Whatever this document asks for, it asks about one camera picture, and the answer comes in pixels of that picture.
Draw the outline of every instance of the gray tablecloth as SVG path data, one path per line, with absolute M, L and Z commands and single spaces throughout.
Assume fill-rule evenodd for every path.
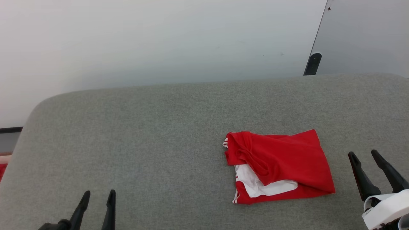
M 315 129 L 336 194 L 236 205 L 228 132 Z M 101 229 L 117 191 L 117 229 L 365 229 L 347 153 L 384 193 L 377 149 L 409 178 L 409 80 L 338 74 L 269 81 L 88 90 L 45 100 L 30 115 L 0 183 L 0 228 L 69 218 Z

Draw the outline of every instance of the red fabric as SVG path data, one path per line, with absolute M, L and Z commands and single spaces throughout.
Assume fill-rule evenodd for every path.
M 7 164 L 0 164 L 0 181 L 3 178 L 4 171 L 6 171 Z
M 228 165 L 249 164 L 264 185 L 279 180 L 298 182 L 295 190 L 274 196 L 250 198 L 242 182 L 236 182 L 237 203 L 252 204 L 309 198 L 335 193 L 328 162 L 315 130 L 286 135 L 258 135 L 251 132 L 227 134 Z

